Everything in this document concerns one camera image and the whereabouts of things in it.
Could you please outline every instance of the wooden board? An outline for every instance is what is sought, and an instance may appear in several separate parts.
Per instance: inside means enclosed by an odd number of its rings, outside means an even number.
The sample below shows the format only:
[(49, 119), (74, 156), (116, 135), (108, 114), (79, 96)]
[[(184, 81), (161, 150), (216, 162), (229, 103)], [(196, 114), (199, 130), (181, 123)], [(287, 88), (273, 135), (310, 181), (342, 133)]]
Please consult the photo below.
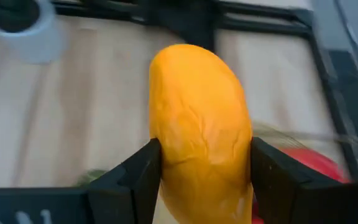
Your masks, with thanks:
[[(307, 6), (301, 0), (279, 5), (296, 4)], [(69, 43), (49, 65), (23, 64), (0, 43), (0, 187), (69, 186), (86, 170), (111, 169), (135, 153), (149, 140), (149, 62), (160, 49), (183, 42), (128, 22), (59, 21)], [(242, 82), (254, 122), (334, 133), (304, 40), (217, 35), (218, 55)], [(309, 146), (344, 165), (335, 145)], [(155, 223), (174, 223), (160, 199), (155, 217)]]

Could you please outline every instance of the mango skin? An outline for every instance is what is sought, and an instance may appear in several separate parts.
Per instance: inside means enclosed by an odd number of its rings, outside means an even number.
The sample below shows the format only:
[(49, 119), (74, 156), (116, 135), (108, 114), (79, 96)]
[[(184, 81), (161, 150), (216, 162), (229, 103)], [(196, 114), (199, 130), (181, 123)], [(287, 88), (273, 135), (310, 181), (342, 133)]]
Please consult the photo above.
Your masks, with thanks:
[(252, 127), (244, 90), (215, 54), (172, 45), (149, 71), (150, 137), (162, 145), (161, 194), (180, 223), (251, 223)]

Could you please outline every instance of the black holder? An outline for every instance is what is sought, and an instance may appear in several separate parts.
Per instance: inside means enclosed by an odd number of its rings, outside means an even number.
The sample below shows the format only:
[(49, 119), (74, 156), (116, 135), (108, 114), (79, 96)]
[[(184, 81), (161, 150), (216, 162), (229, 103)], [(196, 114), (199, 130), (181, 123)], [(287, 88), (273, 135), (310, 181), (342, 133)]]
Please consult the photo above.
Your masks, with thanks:
[[(311, 11), (210, 0), (53, 3), (61, 15), (164, 27), (187, 43), (212, 52), (218, 28), (301, 37), (310, 45), (337, 133), (358, 137), (358, 71), (349, 52), (319, 48)], [(290, 24), (233, 19), (227, 13), (284, 19)], [(352, 179), (358, 182), (358, 143), (342, 144), (341, 148)], [(160, 144), (152, 139), (84, 188), (0, 189), (0, 221), (19, 223), (18, 218), (27, 218), (33, 224), (49, 224), (49, 220), (53, 224), (152, 223), (160, 163)], [(266, 224), (358, 223), (358, 184), (337, 183), (260, 139), (252, 140), (251, 163), (252, 183)]]

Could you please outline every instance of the cutting board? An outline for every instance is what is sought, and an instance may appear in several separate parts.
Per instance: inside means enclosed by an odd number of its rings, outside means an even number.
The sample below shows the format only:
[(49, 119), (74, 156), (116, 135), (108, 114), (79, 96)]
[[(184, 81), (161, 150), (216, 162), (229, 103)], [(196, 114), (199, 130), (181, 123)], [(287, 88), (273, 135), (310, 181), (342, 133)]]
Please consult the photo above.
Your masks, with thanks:
[[(309, 7), (304, 0), (254, 4)], [(129, 22), (58, 17), (68, 35), (60, 60), (28, 65), (0, 43), (0, 187), (70, 186), (111, 169), (149, 140), (148, 67), (166, 30)], [(217, 54), (240, 79), (255, 123), (332, 136), (308, 44), (295, 37), (219, 30)], [(338, 147), (308, 146), (344, 166)], [(155, 223), (174, 223), (158, 200)]]

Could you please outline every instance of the red object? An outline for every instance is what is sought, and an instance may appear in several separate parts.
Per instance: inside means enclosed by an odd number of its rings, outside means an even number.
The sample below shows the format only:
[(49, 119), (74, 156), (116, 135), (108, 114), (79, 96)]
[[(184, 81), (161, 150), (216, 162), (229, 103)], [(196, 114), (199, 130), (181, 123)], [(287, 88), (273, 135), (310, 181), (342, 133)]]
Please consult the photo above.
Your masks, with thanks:
[[(349, 182), (349, 180), (345, 178), (343, 171), (334, 161), (314, 150), (308, 148), (288, 148), (282, 149), (282, 152), (301, 162), (305, 166), (312, 168), (338, 182)], [(255, 202), (252, 206), (252, 224), (264, 223), (258, 215), (258, 202)]]

